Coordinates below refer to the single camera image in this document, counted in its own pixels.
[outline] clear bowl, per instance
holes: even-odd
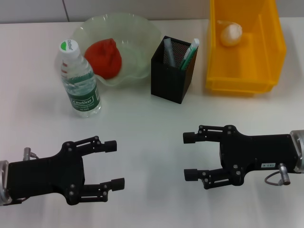
[[[73,33],[81,54],[92,44],[113,38],[122,57],[122,68],[112,79],[103,79],[103,84],[116,86],[122,81],[130,82],[147,77],[151,72],[151,58],[161,42],[161,32],[147,19],[129,13],[111,13],[93,17]]]

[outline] yellow box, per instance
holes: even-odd
[[[286,55],[276,0],[210,0],[208,73],[206,88],[237,93],[269,92],[280,78]],[[234,47],[220,42],[223,26],[242,26],[243,37]]]

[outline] white table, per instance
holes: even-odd
[[[204,92],[206,20],[155,21],[164,35],[200,46],[192,84],[182,104],[152,96],[149,83],[101,88],[102,111],[81,119],[58,75],[58,44],[81,23],[0,25],[0,160],[21,161],[23,148],[40,158],[66,141],[98,135],[118,151],[84,157],[86,184],[125,177],[125,190],[107,203],[67,205],[63,196],[32,197],[0,208],[2,228],[269,228],[303,227],[304,175],[291,185],[264,183],[271,171],[251,172],[240,187],[204,190],[183,169],[220,168],[219,144],[183,144],[200,124],[234,124],[248,135],[304,129],[304,18],[281,19],[287,56],[279,85],[252,98]]]

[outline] bottle cap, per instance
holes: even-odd
[[[67,39],[59,45],[61,56],[65,60],[76,59],[80,55],[80,49],[76,41]]]

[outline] black mesh pen holder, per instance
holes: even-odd
[[[179,70],[191,43],[171,38],[176,67],[169,66],[164,42],[151,59],[151,94],[181,104],[192,80],[198,49],[185,70]]]

